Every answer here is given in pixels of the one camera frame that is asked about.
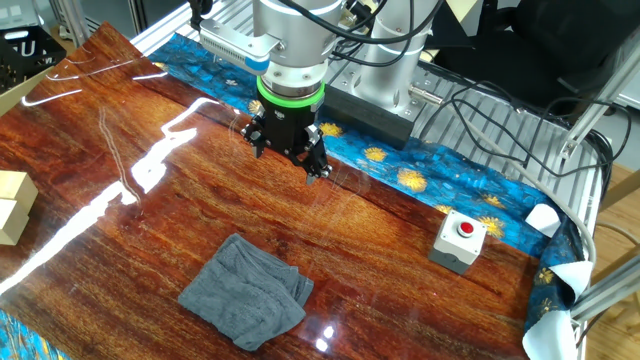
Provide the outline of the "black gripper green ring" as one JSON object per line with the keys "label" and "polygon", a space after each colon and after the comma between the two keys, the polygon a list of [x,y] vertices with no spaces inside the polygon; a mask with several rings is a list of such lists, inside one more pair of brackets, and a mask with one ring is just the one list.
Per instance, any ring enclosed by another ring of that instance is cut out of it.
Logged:
{"label": "black gripper green ring", "polygon": [[306,184],[318,178],[327,178],[332,167],[328,163],[322,131],[315,125],[319,108],[325,96],[325,83],[310,95],[285,97],[267,87],[262,77],[257,78],[258,100],[264,108],[263,118],[254,115],[241,130],[241,135],[252,148],[255,158],[264,152],[267,140],[274,151],[306,157],[299,161],[305,170]]}

